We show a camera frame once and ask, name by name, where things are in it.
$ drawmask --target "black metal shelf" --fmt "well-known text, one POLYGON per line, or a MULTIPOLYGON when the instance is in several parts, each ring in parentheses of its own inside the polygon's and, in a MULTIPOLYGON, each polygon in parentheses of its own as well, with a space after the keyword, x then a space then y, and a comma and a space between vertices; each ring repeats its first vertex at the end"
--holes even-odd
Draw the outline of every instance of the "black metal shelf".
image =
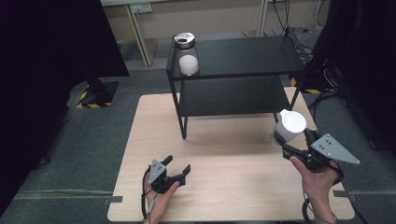
POLYGON ((284 36, 197 41, 199 72, 184 76, 173 38, 166 73, 182 137, 187 136, 188 117, 292 110, 299 86, 289 103, 279 75, 304 79, 305 66, 293 42, 304 51, 289 28, 284 36))

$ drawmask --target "cable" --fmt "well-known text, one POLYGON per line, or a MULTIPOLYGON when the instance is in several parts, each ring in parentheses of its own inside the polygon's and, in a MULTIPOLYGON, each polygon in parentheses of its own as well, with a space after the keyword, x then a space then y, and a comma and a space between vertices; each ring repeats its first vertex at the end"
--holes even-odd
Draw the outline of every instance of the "cable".
MULTIPOLYGON (((312 8, 311 8, 311 12, 309 13, 308 21, 311 20, 312 15, 314 14, 315 3, 314 3, 314 5, 313 5, 312 8)), ((298 35, 298 38, 299 38, 299 39, 300 39, 300 37, 301 37, 301 34, 303 33, 303 30, 305 30, 305 28, 306 28, 306 26, 301 30, 300 34, 298 35)))
POLYGON ((274 32, 274 29, 271 29, 271 31, 273 32, 274 36, 276 36, 276 34, 275 34, 275 32, 274 32))
POLYGON ((147 218, 147 213, 146 213, 146 195, 149 192, 146 192, 146 175, 149 173, 151 169, 151 166, 148 166, 148 169, 145 171, 145 173, 143 174, 143 180, 142 180, 142 197, 141 197, 141 206, 142 206, 142 215, 143 215, 143 220, 145 220, 147 218))
POLYGON ((317 3, 317 15, 316 15, 316 19, 315 19, 315 22, 317 23, 317 26, 318 26, 318 14, 319 14, 319 8, 320 8, 320 0, 318 0, 318 3, 317 3))
MULTIPOLYGON (((334 183, 332 184, 332 185, 334 186, 334 185, 340 183, 341 180, 344 179, 344 172, 343 172, 343 170, 341 170, 340 164, 339 164, 337 161, 335 161, 335 160, 332 160, 332 161, 335 162, 335 164, 337 165, 337 167, 334 167, 334 166, 330 165, 330 163, 327 163, 327 164, 326 164, 326 167, 327 167, 327 168, 330 168, 330 169, 332 169, 332 170, 334 170, 334 171, 337 173, 337 175, 338 175, 338 178, 335 179, 335 180, 334 180, 334 183)), ((331 222, 327 221, 327 220, 324 219, 323 217, 321 217, 321 216, 319 216, 318 214, 316 214, 315 211, 314 211, 314 209, 313 209, 311 206, 309 206, 309 199, 308 199, 307 197, 305 197, 305 192, 304 192, 304 191, 303 191, 303 197, 304 197, 304 203, 303 203, 303 207, 302 207, 302 212, 303 212, 304 220, 305 220, 305 222, 306 222, 307 224, 312 224, 312 222, 311 222, 311 220, 309 219, 309 216, 308 216, 308 214, 307 214, 307 208, 309 208, 309 210, 311 210, 311 212, 314 214, 315 218, 319 218, 320 220, 322 220, 322 221, 325 222, 325 223, 332 224, 331 222)), ((332 215, 333 215, 334 218, 335 218, 335 222, 337 222, 337 221, 338 221, 338 217, 337 217, 337 216, 335 215, 335 213, 333 213, 333 212, 332 212, 332 215)))
POLYGON ((319 22, 319 15, 320 15, 320 11, 321 11, 321 9, 322 9, 323 4, 324 4, 325 1, 326 1, 326 0, 323 0, 322 3, 320 4, 320 7, 319 7, 319 9, 318 9, 318 14, 317 14, 317 23, 318 23, 318 25, 321 26, 321 27, 323 27, 323 25, 320 24, 320 22, 319 22))
POLYGON ((280 19, 279 13, 277 13, 276 0, 273 0, 273 5, 274 5, 274 9, 275 9, 275 12, 276 12, 276 15, 277 15, 277 19, 279 20, 280 26, 282 27, 282 32, 280 33, 280 35, 283 35, 283 32, 285 31, 285 27, 283 26, 283 23, 282 23, 282 21, 280 19))
POLYGON ((334 97, 336 95, 338 95, 338 92, 332 92, 331 95, 325 95, 325 93, 329 93, 332 91, 325 91, 323 93, 320 94, 320 96, 318 96, 318 98, 314 101, 314 103, 312 103, 311 105, 308 106, 308 109, 310 109, 312 106, 312 119, 314 120, 314 122, 316 122, 316 111, 317 111, 317 107, 319 105, 319 103, 325 99, 334 97))
MULTIPOLYGON (((302 53, 302 52, 300 51, 300 49, 298 48, 296 42, 295 42, 292 38, 291 38, 290 40, 291 40, 291 42, 293 43, 294 48, 296 49, 297 53, 299 54, 300 59, 301 59, 303 62, 306 62, 306 59, 305 59, 303 53, 302 53)), ((305 48, 307 48, 307 49, 311 49, 311 48, 309 48, 308 46, 303 45, 303 44, 301 44, 301 43, 300 43, 300 45, 303 46, 303 47, 305 47, 305 48)), ((312 60, 312 58, 313 58, 312 53, 306 53, 306 54, 308 55, 309 59, 312 60)))
POLYGON ((307 45, 304 45, 304 44, 302 44, 302 43, 300 43, 300 45, 303 46, 303 47, 306 48, 306 49, 313 49, 313 48, 308 47, 307 45))
POLYGON ((280 33, 280 35, 283 35, 283 32, 286 32, 286 28, 289 26, 290 1, 289 0, 285 0, 285 12, 286 12, 285 25, 283 25, 283 23, 282 23, 282 21, 280 19, 279 13, 277 12, 276 0, 273 1, 273 5, 274 5, 274 10, 275 10, 276 15, 277 15, 277 19, 279 20, 280 26, 282 27, 282 32, 280 33))
POLYGON ((324 78, 326 78, 327 82, 329 82, 329 84, 333 87, 338 89, 339 85, 338 83, 334 80, 334 78, 332 78, 332 75, 330 74, 329 70, 327 68, 325 68, 323 70, 323 76, 324 78))

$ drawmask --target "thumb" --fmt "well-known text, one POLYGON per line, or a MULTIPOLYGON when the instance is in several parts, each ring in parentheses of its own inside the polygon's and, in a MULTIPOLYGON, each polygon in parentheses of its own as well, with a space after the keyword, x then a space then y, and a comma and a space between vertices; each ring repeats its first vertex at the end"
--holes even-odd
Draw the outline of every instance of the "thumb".
POLYGON ((298 172, 300 172, 301 175, 304 175, 305 173, 309 172, 309 170, 306 169, 303 162, 297 159, 296 157, 290 157, 290 161, 293 164, 293 166, 298 170, 298 172))
POLYGON ((165 193, 165 197, 170 199, 172 197, 172 195, 176 192, 178 186, 180 186, 180 182, 175 182, 173 183, 173 185, 169 188, 168 191, 166 191, 165 193))

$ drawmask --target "human hand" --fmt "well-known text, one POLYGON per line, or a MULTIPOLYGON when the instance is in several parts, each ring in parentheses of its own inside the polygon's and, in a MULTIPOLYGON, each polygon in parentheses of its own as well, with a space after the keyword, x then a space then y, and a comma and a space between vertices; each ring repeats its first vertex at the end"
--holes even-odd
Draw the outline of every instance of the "human hand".
MULTIPOLYGON (((312 204, 315 221, 317 223, 335 223, 330 208, 329 191, 338 178, 338 174, 330 168, 326 168, 320 173, 313 173, 296 157, 290 157, 290 161, 301 174, 303 190, 312 204)), ((331 161, 331 166, 337 167, 337 164, 331 161)))
POLYGON ((148 217, 146 218, 145 224, 158 224, 160 223, 163 215, 168 208, 169 202, 172 198, 172 195, 176 192, 177 188, 180 185, 180 182, 175 182, 168 191, 164 194, 159 194, 152 190, 152 186, 149 184, 149 173, 146 175, 145 179, 145 187, 146 187, 146 197, 148 200, 148 204, 155 199, 154 206, 149 213, 148 217))

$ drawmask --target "finger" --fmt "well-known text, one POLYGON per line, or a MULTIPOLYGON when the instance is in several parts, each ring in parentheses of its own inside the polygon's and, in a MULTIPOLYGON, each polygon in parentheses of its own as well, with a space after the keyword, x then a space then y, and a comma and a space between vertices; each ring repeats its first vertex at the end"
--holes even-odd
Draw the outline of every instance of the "finger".
POLYGON ((338 164, 338 161, 336 161, 336 160, 331 160, 330 165, 335 168, 340 168, 340 165, 338 164))
POLYGON ((290 161, 294 165, 294 167, 298 170, 298 172, 300 172, 301 175, 305 175, 309 173, 309 170, 306 169, 305 164, 303 164, 303 162, 297 159, 296 157, 290 157, 290 161))
POLYGON ((168 191, 166 191, 166 193, 164 195, 168 200, 170 200, 172 195, 176 192, 176 190, 178 189, 178 186, 180 186, 180 182, 177 181, 177 182, 173 183, 173 185, 169 188, 168 191))

